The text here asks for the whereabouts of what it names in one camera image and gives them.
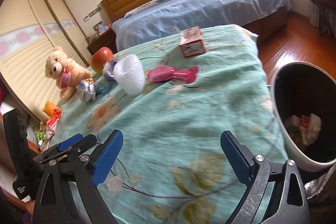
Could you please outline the orange foam net on floor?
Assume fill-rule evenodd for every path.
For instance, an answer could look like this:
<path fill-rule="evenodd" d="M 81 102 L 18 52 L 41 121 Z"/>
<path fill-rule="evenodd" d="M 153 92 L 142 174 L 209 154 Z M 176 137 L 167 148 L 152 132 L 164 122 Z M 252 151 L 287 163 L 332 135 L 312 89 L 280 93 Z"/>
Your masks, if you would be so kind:
<path fill-rule="evenodd" d="M 43 108 L 43 112 L 46 113 L 49 117 L 51 117 L 54 113 L 60 111 L 61 109 L 51 101 L 47 101 Z"/>

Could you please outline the framed photo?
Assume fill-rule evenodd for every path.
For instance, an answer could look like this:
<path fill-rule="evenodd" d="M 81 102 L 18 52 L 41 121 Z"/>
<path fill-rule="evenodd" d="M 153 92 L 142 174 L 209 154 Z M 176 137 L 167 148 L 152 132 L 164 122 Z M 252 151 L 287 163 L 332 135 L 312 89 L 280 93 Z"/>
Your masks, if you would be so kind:
<path fill-rule="evenodd" d="M 102 34 L 108 31 L 108 27 L 102 21 L 95 24 L 93 26 L 93 29 L 98 36 L 101 36 Z"/>

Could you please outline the white round trash bin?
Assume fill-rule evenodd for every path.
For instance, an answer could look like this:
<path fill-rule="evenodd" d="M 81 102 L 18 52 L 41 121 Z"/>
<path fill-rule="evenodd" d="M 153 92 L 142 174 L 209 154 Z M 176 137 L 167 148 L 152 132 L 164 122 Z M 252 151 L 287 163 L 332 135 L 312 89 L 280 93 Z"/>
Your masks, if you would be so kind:
<path fill-rule="evenodd" d="M 335 80 L 320 67 L 295 61 L 281 67 L 271 83 L 271 98 L 288 157 L 307 172 L 319 172 L 335 164 Z M 321 120 L 318 138 L 304 150 L 289 134 L 294 117 Z"/>

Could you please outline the cream teddy bear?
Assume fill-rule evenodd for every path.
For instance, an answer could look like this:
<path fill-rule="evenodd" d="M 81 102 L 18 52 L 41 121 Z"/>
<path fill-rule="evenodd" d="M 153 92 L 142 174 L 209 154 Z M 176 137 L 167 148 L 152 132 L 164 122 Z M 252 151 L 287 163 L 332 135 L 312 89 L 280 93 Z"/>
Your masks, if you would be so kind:
<path fill-rule="evenodd" d="M 60 89 L 60 99 L 67 102 L 82 80 L 92 78 L 92 73 L 74 59 L 68 58 L 62 47 L 55 47 L 47 57 L 45 76 L 55 80 L 56 86 Z"/>

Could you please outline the blue bed sheet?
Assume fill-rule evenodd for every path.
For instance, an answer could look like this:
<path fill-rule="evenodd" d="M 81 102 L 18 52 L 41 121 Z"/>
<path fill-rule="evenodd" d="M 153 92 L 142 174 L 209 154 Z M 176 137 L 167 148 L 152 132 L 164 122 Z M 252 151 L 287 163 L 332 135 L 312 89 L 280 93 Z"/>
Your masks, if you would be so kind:
<path fill-rule="evenodd" d="M 115 21 L 112 28 L 121 51 L 194 26 L 244 26 L 280 8 L 290 9 L 290 0 L 163 0 Z"/>

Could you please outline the teal floral blanket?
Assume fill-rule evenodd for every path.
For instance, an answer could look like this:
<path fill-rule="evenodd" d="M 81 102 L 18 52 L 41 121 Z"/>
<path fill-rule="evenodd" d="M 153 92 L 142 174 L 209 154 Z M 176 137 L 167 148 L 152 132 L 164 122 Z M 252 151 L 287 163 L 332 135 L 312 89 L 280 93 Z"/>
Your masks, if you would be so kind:
<path fill-rule="evenodd" d="M 117 160 L 98 189 L 119 223 L 224 223 L 240 201 L 240 184 L 221 149 L 225 130 L 254 154 L 284 162 L 257 36 L 237 25 L 202 31 L 206 51 L 184 58 L 175 34 L 128 48 L 145 72 L 198 66 L 192 84 L 147 83 L 131 97 L 118 85 L 95 101 L 73 96 L 62 107 L 52 144 L 75 134 L 104 142 L 123 133 Z"/>

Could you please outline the cream sliding wardrobe doors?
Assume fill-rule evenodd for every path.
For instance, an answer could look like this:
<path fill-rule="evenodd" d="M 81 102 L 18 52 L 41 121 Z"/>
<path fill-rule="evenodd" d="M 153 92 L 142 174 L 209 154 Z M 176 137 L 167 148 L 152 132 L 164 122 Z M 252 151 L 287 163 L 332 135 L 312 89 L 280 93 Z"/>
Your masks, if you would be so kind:
<path fill-rule="evenodd" d="M 4 0 L 1 5 L 1 76 L 13 96 L 43 121 L 47 101 L 58 103 L 59 89 L 45 77 L 47 57 L 62 47 L 87 67 L 91 53 L 84 32 L 64 0 Z"/>

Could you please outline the foil snack wrapper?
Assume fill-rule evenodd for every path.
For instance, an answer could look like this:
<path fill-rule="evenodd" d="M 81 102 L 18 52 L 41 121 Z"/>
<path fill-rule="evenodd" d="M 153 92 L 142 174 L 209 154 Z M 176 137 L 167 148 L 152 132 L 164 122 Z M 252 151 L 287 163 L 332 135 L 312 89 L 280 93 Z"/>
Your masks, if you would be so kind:
<path fill-rule="evenodd" d="M 92 78 L 81 80 L 80 84 L 76 86 L 81 102 L 88 103 L 96 100 L 95 82 Z"/>

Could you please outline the red apple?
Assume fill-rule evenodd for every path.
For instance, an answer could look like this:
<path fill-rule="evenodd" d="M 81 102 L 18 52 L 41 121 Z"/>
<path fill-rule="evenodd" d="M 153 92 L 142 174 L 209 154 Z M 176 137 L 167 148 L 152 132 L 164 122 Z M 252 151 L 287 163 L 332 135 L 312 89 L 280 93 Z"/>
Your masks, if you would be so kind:
<path fill-rule="evenodd" d="M 96 73 L 102 74 L 104 64 L 113 60 L 112 50 L 108 47 L 102 47 L 91 56 L 89 64 Z"/>

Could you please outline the red white carton box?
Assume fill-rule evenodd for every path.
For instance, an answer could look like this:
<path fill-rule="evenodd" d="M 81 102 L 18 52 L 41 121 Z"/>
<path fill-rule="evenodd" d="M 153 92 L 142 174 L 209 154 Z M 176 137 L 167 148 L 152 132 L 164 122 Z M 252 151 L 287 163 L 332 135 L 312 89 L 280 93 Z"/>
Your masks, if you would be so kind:
<path fill-rule="evenodd" d="M 184 58 L 202 55 L 206 52 L 203 34 L 199 26 L 180 31 L 179 49 Z"/>

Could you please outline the wooden nightstand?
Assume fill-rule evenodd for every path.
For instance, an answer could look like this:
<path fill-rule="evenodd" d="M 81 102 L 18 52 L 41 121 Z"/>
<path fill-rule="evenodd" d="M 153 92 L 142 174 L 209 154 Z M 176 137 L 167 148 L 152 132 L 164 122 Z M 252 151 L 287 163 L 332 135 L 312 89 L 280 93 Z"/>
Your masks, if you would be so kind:
<path fill-rule="evenodd" d="M 91 41 L 88 44 L 87 49 L 90 51 L 91 55 L 93 55 L 102 47 L 109 48 L 113 54 L 117 53 L 116 34 L 112 29 L 109 29 L 107 32 Z"/>

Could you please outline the blue blister package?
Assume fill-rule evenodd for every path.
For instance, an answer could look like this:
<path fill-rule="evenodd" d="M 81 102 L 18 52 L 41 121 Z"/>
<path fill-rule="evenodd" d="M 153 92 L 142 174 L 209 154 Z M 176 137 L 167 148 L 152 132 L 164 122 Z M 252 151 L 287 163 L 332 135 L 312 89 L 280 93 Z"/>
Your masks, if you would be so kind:
<path fill-rule="evenodd" d="M 95 83 L 94 86 L 95 86 L 96 96 L 99 96 L 99 95 L 104 96 L 110 93 L 110 91 L 112 90 L 113 84 L 112 83 L 107 83 L 107 84 Z"/>

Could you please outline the white red plastic bag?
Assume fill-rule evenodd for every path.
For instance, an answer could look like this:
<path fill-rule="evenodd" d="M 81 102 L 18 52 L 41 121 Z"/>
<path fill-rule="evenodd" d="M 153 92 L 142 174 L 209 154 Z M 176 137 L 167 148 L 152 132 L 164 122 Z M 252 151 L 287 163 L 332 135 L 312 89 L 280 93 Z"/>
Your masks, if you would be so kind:
<path fill-rule="evenodd" d="M 313 113 L 300 118 L 293 115 L 285 120 L 287 133 L 302 152 L 318 139 L 321 125 L 321 118 Z"/>

